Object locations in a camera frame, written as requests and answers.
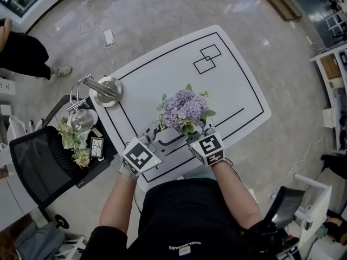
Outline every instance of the hand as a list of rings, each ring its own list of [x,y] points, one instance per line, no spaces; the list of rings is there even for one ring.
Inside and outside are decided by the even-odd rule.
[[[9,18],[6,18],[5,20],[5,30],[10,32],[12,28],[12,20]]]
[[[5,27],[0,27],[0,52],[4,50],[5,44],[7,43],[8,34],[5,31]]]
[[[335,223],[337,226],[340,226],[342,223],[342,220],[338,219],[338,218],[331,218],[331,217],[327,217],[326,218],[326,222],[327,223]]]

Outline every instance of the hydrangea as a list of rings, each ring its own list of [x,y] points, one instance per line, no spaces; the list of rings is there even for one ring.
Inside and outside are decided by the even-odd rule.
[[[198,125],[201,119],[215,114],[209,110],[205,98],[208,92],[201,92],[196,95],[191,86],[179,90],[173,97],[166,98],[163,95],[163,103],[159,105],[158,110],[164,113],[159,116],[159,129],[175,128],[180,133],[193,133],[193,125]]]

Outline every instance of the metal rod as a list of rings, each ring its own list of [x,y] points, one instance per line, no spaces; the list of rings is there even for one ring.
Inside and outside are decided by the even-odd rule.
[[[89,88],[94,89],[96,92],[98,92],[101,95],[104,95],[108,98],[117,98],[117,92],[115,92],[112,88],[108,86],[104,86],[103,84],[97,83],[93,80],[86,79],[83,81],[84,84],[89,86]]]

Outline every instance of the marble floor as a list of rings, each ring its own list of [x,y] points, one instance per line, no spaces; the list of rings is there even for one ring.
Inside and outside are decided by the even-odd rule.
[[[73,73],[50,81],[12,75],[17,87],[15,114],[37,121],[79,78],[92,73],[99,79],[154,48],[213,24],[220,25],[234,42],[272,111],[268,121],[227,152],[266,212],[268,194],[281,184],[307,188],[294,182],[293,173],[317,178],[319,156],[331,151],[333,144],[331,130],[323,127],[322,110],[328,106],[325,90],[309,62],[315,51],[301,24],[284,22],[266,0],[64,0],[30,35],[46,46],[50,65],[72,65]],[[104,48],[102,31],[93,27],[112,29],[115,44],[111,49]],[[88,95],[86,87],[81,95]],[[88,238],[98,224],[119,165],[116,159],[92,182],[80,190],[71,188],[48,210],[63,215],[70,232]],[[344,180],[329,170],[318,180],[333,183],[331,208],[338,209]],[[137,190],[139,204],[143,195]],[[137,236],[138,219],[134,205],[128,243]]]

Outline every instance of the round metal base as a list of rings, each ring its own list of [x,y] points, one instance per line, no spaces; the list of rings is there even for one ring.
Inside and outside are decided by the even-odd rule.
[[[93,97],[99,106],[102,106],[104,108],[112,107],[113,105],[115,105],[117,102],[119,102],[121,100],[121,98],[123,96],[123,88],[121,87],[121,83],[119,82],[118,79],[116,79],[114,77],[107,76],[107,77],[100,79],[98,81],[98,83],[112,88],[118,94],[117,98],[113,99],[110,97],[106,97],[102,94],[99,94],[98,92],[96,92],[94,90],[93,91]]]

